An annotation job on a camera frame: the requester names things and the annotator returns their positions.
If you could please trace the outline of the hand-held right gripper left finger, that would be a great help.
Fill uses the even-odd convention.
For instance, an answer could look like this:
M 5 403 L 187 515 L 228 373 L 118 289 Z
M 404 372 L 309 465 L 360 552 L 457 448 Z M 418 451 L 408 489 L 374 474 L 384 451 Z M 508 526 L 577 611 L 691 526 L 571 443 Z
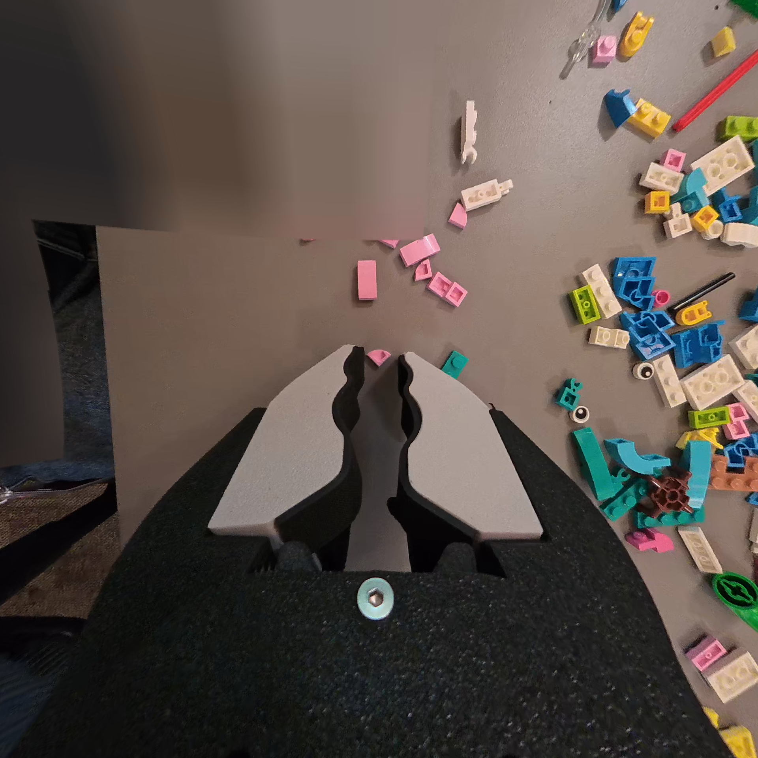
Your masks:
M 325 570 L 343 570 L 362 505 L 351 432 L 359 419 L 364 348 L 345 345 L 270 402 L 208 529 L 217 536 L 299 542 Z

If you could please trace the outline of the blue lego slope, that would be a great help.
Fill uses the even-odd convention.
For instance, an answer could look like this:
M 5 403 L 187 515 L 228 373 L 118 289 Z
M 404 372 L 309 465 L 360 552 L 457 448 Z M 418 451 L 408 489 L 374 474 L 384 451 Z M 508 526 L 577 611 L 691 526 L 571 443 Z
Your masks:
M 638 111 L 638 106 L 631 97 L 630 89 L 609 90 L 603 97 L 603 104 L 613 127 L 616 129 L 629 121 Z

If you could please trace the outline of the white lego clip piece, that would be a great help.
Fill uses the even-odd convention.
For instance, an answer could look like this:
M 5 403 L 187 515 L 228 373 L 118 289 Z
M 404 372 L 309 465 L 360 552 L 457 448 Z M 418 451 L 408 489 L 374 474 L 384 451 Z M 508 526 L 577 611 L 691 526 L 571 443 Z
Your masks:
M 476 124 L 478 112 L 474 100 L 465 102 L 465 110 L 461 118 L 460 132 L 460 162 L 474 164 L 478 157 L 476 149 L 477 131 Z

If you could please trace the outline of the clear curved lego piece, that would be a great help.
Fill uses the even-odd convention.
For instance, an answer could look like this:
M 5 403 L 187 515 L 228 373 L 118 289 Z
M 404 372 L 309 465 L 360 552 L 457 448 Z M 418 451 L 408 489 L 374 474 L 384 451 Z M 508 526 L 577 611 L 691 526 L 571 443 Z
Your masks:
M 592 45 L 594 45 L 601 32 L 602 19 L 610 9 L 611 1 L 600 1 L 595 14 L 578 38 L 570 45 L 568 49 L 568 60 L 559 74 L 561 80 L 565 80 L 572 72 L 575 65 L 583 61 L 589 54 Z

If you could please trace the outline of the yellow rounded lego piece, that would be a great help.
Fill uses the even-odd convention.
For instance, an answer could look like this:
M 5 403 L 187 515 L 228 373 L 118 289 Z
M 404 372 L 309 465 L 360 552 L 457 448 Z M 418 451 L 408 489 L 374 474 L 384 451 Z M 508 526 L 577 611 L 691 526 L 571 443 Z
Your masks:
M 618 56 L 622 60 L 634 57 L 643 47 L 655 18 L 638 11 L 626 26 L 617 48 Z

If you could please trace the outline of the large pink lego slope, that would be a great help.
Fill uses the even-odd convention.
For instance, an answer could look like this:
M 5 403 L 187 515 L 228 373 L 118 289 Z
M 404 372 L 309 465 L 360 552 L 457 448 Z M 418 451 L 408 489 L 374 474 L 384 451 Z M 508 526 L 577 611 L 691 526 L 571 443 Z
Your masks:
M 431 258 L 441 250 L 441 247 L 433 233 L 413 240 L 400 247 L 399 255 L 406 268 L 415 266 L 423 260 Z

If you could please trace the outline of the person's blue jeans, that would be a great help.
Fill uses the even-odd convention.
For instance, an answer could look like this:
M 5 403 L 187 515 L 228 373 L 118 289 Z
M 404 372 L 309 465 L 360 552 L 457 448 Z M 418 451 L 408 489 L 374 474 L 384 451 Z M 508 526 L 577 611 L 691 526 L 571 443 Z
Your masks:
M 44 485 L 109 479 L 114 474 L 105 332 L 96 230 L 34 221 L 43 259 L 62 379 L 62 458 L 33 466 Z

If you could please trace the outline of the pile of colourful lego bricks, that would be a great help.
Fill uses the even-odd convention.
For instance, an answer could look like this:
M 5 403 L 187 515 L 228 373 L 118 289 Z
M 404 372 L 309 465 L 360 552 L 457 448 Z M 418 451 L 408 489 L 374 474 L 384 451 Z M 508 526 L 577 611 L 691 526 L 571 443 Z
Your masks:
M 651 162 L 640 177 L 649 191 L 644 212 L 662 219 L 668 240 L 696 232 L 756 250 L 756 186 L 747 198 L 728 190 L 756 170 L 756 118 L 726 117 L 717 140 L 688 171 L 686 154 L 672 148 Z M 629 520 L 625 541 L 640 552 L 666 553 L 675 547 L 666 529 L 674 531 L 718 601 L 756 630 L 756 293 L 737 314 L 750 327 L 725 342 L 725 321 L 715 319 L 706 298 L 668 312 L 670 294 L 657 288 L 656 263 L 652 256 L 619 257 L 609 272 L 592 265 L 568 300 L 578 323 L 590 327 L 589 345 L 630 349 L 637 362 L 653 364 L 649 381 L 664 408 L 687 417 L 677 457 L 643 453 L 629 439 L 601 441 L 587 424 L 570 438 L 601 513 L 611 522 Z M 726 572 L 704 532 L 712 492 L 745 497 L 753 577 Z

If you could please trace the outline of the black lego rod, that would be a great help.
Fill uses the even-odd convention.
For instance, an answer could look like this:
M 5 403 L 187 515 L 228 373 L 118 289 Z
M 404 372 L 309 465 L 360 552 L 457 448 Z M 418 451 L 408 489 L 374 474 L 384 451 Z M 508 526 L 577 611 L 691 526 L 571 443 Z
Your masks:
M 700 289 L 697 289 L 693 293 L 687 295 L 685 298 L 681 298 L 677 302 L 671 304 L 667 308 L 668 312 L 670 314 L 675 314 L 683 310 L 684 308 L 690 307 L 692 305 L 697 304 L 698 302 L 703 301 L 707 295 L 709 295 L 714 290 L 719 289 L 720 287 L 724 286 L 726 283 L 734 280 L 735 277 L 736 277 L 736 274 L 733 271 L 727 272 L 717 277 L 716 279 L 708 282 L 706 285 L 704 285 Z

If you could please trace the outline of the yellow lego brick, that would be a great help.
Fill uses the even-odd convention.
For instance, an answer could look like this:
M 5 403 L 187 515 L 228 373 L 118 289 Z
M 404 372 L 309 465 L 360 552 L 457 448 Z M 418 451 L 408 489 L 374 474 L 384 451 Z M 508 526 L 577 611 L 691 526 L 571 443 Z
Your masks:
M 645 99 L 637 100 L 635 111 L 625 125 L 651 139 L 664 134 L 672 116 Z

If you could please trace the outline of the red lego rod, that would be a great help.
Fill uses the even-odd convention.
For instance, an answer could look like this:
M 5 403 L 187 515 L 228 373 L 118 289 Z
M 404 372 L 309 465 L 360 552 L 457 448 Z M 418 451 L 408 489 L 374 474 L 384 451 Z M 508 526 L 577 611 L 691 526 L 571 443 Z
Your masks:
M 707 109 L 720 99 L 728 90 L 733 88 L 743 77 L 745 77 L 757 65 L 758 52 L 755 50 L 743 62 L 741 62 L 734 71 L 731 71 L 719 84 L 717 84 L 702 99 L 686 111 L 674 124 L 671 129 L 675 133 L 690 126 L 698 119 Z

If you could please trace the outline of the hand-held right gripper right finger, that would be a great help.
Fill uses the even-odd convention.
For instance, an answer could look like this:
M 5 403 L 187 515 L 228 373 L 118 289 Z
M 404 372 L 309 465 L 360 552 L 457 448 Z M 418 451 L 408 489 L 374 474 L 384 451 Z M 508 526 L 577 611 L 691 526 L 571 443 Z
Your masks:
M 416 353 L 400 356 L 398 376 L 405 442 L 387 507 L 405 532 L 412 572 L 432 572 L 454 544 L 479 568 L 491 542 L 541 540 L 544 526 L 490 406 Z

